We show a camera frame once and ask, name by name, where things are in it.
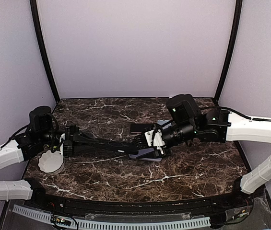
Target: wire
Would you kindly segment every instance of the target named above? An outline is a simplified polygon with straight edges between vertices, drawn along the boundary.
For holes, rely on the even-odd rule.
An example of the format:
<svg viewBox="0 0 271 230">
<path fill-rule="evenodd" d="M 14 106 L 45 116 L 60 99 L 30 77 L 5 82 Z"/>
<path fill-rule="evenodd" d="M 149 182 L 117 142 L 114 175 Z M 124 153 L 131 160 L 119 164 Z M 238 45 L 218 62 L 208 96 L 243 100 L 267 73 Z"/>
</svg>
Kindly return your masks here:
<svg viewBox="0 0 271 230">
<path fill-rule="evenodd" d="M 244 220 L 247 219 L 247 217 L 250 216 L 251 212 L 252 212 L 253 209 L 254 209 L 254 196 L 252 195 L 251 198 L 252 198 L 252 208 L 251 208 L 251 210 L 249 211 L 248 215 L 245 216 L 241 221 L 234 222 L 234 223 L 230 223 L 230 221 L 236 220 L 235 218 L 238 217 L 239 215 L 243 214 L 243 212 L 234 215 L 232 218 L 230 218 L 229 220 L 227 220 L 227 221 L 224 222 L 224 223 L 214 223 L 214 224 L 212 224 L 211 226 L 233 225 L 233 224 L 239 224 L 239 223 L 242 223 Z M 245 199 L 245 201 L 246 201 L 246 203 L 247 203 L 247 208 L 246 208 L 246 210 L 248 210 L 248 209 L 249 209 L 249 202 L 248 202 L 246 199 Z"/>
<path fill-rule="evenodd" d="M 205 109 L 224 109 L 224 110 L 228 110 L 228 111 L 231 111 L 235 114 L 238 114 L 239 116 L 247 119 L 247 120 L 253 120 L 253 121 L 269 121 L 271 122 L 271 119 L 265 119 L 265 118 L 258 118 L 258 117 L 253 117 L 251 118 L 250 116 L 247 116 L 235 109 L 232 109 L 232 108 L 228 108 L 228 107 L 222 107 L 222 106 L 209 106 L 209 107 L 202 107 L 200 108 L 200 110 L 205 110 Z"/>
<path fill-rule="evenodd" d="M 154 147 L 153 143 L 154 143 L 155 135 L 156 135 L 157 132 L 159 132 L 159 128 L 161 128 L 161 130 L 162 130 L 162 127 L 163 126 L 161 126 L 159 124 L 155 124 L 154 130 L 153 130 L 153 134 L 152 134 L 152 137 L 151 137 L 151 147 Z"/>
<path fill-rule="evenodd" d="M 245 216 L 241 221 L 234 222 L 234 223 L 227 223 L 227 222 L 229 222 L 229 221 L 232 221 L 232 220 L 230 219 L 230 220 L 228 220 L 227 222 L 225 222 L 224 225 L 233 225 L 233 224 L 239 224 L 239 223 L 242 223 L 244 220 L 247 219 L 247 217 L 250 216 L 250 214 L 251 214 L 252 211 L 254 210 L 254 205 L 255 205 L 255 202 L 254 202 L 254 196 L 252 196 L 252 208 L 251 208 L 251 210 L 249 211 L 248 215 Z"/>
<path fill-rule="evenodd" d="M 32 200 L 30 200 L 30 202 L 31 202 L 32 204 L 38 206 L 38 207 L 41 208 L 42 210 L 45 209 L 45 207 L 42 207 L 41 205 L 39 205 L 38 203 L 33 202 Z M 53 209 L 55 208 L 55 206 L 54 206 L 54 204 L 53 204 L 52 202 L 49 202 L 48 205 L 51 205 L 51 206 L 53 207 Z M 53 210 L 53 211 L 50 211 L 50 212 L 51 212 L 51 215 L 53 215 L 54 217 L 55 217 L 55 214 L 53 214 L 53 213 L 55 212 L 55 213 L 58 213 L 58 214 L 61 214 L 61 215 L 64 215 L 64 216 L 66 216 L 66 217 L 71 218 L 71 219 L 74 221 L 74 223 L 76 224 L 76 226 L 77 226 L 76 230 L 79 230 L 79 223 L 78 223 L 78 222 L 76 221 L 76 219 L 75 219 L 73 216 L 71 216 L 70 214 L 67 214 L 67 213 L 64 213 L 64 212 L 60 212 L 60 211 L 56 211 L 56 210 Z"/>
<path fill-rule="evenodd" d="M 163 127 L 165 127 L 165 126 L 171 124 L 173 121 L 174 121 L 174 120 L 167 121 L 166 123 L 162 124 L 161 127 L 163 128 Z"/>
<path fill-rule="evenodd" d="M 63 143 L 64 143 L 64 139 L 62 139 L 59 145 L 56 146 L 54 149 L 52 149 L 51 152 L 54 153 L 55 151 L 59 150 Z"/>
<path fill-rule="evenodd" d="M 13 140 L 15 138 L 15 136 L 22 130 L 26 129 L 26 128 L 29 128 L 29 124 L 18 129 L 13 135 L 11 135 L 11 137 L 7 140 L 7 142 L 5 144 L 3 144 L 2 146 L 0 146 L 0 149 L 4 148 L 11 140 Z"/>
<path fill-rule="evenodd" d="M 57 149 L 60 148 L 60 146 L 63 144 L 63 143 L 60 143 L 59 146 L 57 146 L 55 149 L 54 148 L 54 140 L 55 140 L 55 135 L 54 133 L 57 132 L 59 130 L 59 123 L 57 121 L 57 119 L 54 117 L 54 115 L 52 113 L 47 113 L 47 115 L 49 115 L 52 120 L 54 121 L 54 124 L 55 124 L 55 128 L 52 129 L 50 132 L 52 133 L 52 137 L 51 137 L 51 147 L 50 147 L 50 150 L 51 152 L 55 152 Z"/>
<path fill-rule="evenodd" d="M 241 117 L 245 118 L 245 119 L 248 119 L 248 120 L 251 120 L 251 117 L 250 116 L 247 116 L 245 114 L 242 114 L 240 113 L 239 111 L 237 110 L 234 110 L 232 108 L 228 108 L 228 107 L 222 107 L 222 106 L 209 106 L 209 107 L 203 107 L 203 108 L 200 108 L 200 110 L 205 110 L 205 109 L 224 109 L 224 110 L 229 110 L 231 112 L 234 112 L 235 114 L 238 114 L 240 115 Z"/>
</svg>

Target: lavender wall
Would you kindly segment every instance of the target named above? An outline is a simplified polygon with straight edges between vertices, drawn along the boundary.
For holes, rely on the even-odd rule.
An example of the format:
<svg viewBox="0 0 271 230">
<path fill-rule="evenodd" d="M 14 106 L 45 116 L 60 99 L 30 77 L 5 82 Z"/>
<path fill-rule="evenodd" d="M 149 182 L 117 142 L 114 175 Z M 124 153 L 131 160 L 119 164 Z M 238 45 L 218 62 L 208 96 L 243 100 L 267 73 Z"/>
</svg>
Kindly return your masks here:
<svg viewBox="0 0 271 230">
<path fill-rule="evenodd" d="M 271 117 L 271 1 L 243 1 L 236 46 L 220 105 Z M 271 154 L 271 145 L 242 142 L 252 168 Z M 271 195 L 271 181 L 267 184 Z"/>
<path fill-rule="evenodd" d="M 30 2 L 0 0 L 0 144 L 29 121 L 39 105 L 54 107 L 35 36 Z M 0 180 L 18 180 L 25 163 L 0 171 Z M 0 202 L 0 214 L 4 202 Z"/>
<path fill-rule="evenodd" d="M 212 97 L 235 0 L 39 0 L 62 98 Z"/>
</svg>

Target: marble table surface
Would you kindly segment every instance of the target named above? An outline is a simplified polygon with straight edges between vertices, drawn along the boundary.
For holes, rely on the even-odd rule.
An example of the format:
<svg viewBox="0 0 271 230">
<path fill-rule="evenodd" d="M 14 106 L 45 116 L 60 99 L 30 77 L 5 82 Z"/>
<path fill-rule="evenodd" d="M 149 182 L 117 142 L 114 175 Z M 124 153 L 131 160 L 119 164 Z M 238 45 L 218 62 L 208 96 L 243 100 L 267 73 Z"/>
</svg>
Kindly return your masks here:
<svg viewBox="0 0 271 230">
<path fill-rule="evenodd" d="M 168 98 L 65 99 L 53 115 L 60 125 L 77 124 L 100 138 L 131 141 L 132 123 L 170 119 Z M 196 99 L 200 107 L 211 99 Z M 173 201 L 229 193 L 233 181 L 247 173 L 234 143 L 194 140 L 171 148 L 161 162 L 131 160 L 128 155 L 88 149 L 65 159 L 65 169 L 48 175 L 38 168 L 40 154 L 31 159 L 24 178 L 34 177 L 48 194 L 98 201 Z"/>
</svg>

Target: black rod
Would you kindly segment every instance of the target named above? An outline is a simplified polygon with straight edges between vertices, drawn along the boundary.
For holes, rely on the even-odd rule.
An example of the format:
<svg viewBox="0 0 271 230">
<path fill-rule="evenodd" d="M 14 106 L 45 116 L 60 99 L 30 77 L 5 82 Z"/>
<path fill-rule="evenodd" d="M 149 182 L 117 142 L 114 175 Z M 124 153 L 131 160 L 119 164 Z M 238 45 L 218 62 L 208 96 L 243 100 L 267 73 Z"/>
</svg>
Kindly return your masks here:
<svg viewBox="0 0 271 230">
<path fill-rule="evenodd" d="M 248 162 L 248 160 L 246 158 L 245 152 L 244 152 L 240 142 L 239 141 L 234 141 L 234 144 L 236 145 L 236 148 L 237 148 L 237 150 L 238 150 L 238 152 L 239 152 L 239 154 L 240 154 L 240 156 L 242 158 L 242 161 L 243 161 L 243 163 L 245 165 L 245 168 L 247 169 L 247 173 L 251 172 L 250 164 L 249 164 L 249 162 Z"/>
<path fill-rule="evenodd" d="M 219 101 L 221 94 L 222 94 L 222 90 L 225 84 L 225 80 L 227 77 L 227 73 L 229 70 L 229 65 L 231 62 L 231 57 L 233 54 L 233 50 L 235 47 L 235 43 L 236 43 L 236 35 L 237 35 L 237 30 L 239 27 L 239 22 L 240 22 L 240 16 L 241 16 L 241 10 L 242 10 L 242 2 L 243 0 L 236 0 L 236 9 L 235 9 L 235 14 L 233 17 L 233 23 L 232 23 L 232 28 L 231 28 L 231 34 L 230 34 L 230 39 L 229 39 L 229 44 L 228 44 L 228 49 L 227 49 L 227 53 L 226 53 L 226 57 L 225 57 L 225 62 L 224 62 L 224 66 L 223 66 L 223 70 L 221 73 L 221 77 L 220 80 L 218 82 L 218 86 L 216 89 L 216 93 L 214 96 L 214 100 L 215 101 Z"/>
<path fill-rule="evenodd" d="M 37 42 L 38 42 L 38 46 L 39 46 L 40 55 L 41 55 L 41 58 L 44 63 L 45 71 L 46 71 L 47 78 L 48 78 L 48 81 L 49 81 L 49 84 L 50 84 L 50 87 L 52 90 L 52 94 L 54 96 L 56 103 L 58 103 L 60 101 L 59 92 L 58 92 L 58 89 L 55 85 L 54 78 L 53 78 L 52 71 L 51 71 L 50 64 L 49 64 L 49 60 L 48 60 L 48 56 L 47 56 L 47 52 L 46 52 L 46 47 L 45 47 L 45 42 L 44 42 L 43 34 L 41 31 L 36 0 L 30 0 L 30 4 L 31 4 L 32 18 L 33 18 L 33 23 L 34 23 L 34 28 L 35 28 L 36 38 L 37 38 Z"/>
</svg>

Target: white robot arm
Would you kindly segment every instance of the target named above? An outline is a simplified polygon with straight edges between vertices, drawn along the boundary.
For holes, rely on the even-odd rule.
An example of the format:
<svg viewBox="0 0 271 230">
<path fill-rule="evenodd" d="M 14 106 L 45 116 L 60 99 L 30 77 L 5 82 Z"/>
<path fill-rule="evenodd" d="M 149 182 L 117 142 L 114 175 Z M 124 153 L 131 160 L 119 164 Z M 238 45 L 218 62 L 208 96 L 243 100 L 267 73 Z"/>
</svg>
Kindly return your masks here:
<svg viewBox="0 0 271 230">
<path fill-rule="evenodd" d="M 249 140 L 271 143 L 271 118 L 251 117 L 245 119 L 235 113 L 230 113 L 228 122 L 231 126 L 227 129 L 226 140 Z M 241 191 L 252 194 L 257 188 L 271 179 L 271 155 L 257 168 L 244 175 L 241 179 Z"/>
<path fill-rule="evenodd" d="M 15 140 L 10 141 L 5 147 L 0 148 L 0 169 L 24 161 L 21 149 L 17 148 Z M 26 180 L 0 181 L 0 200 L 31 199 L 33 188 Z"/>
</svg>

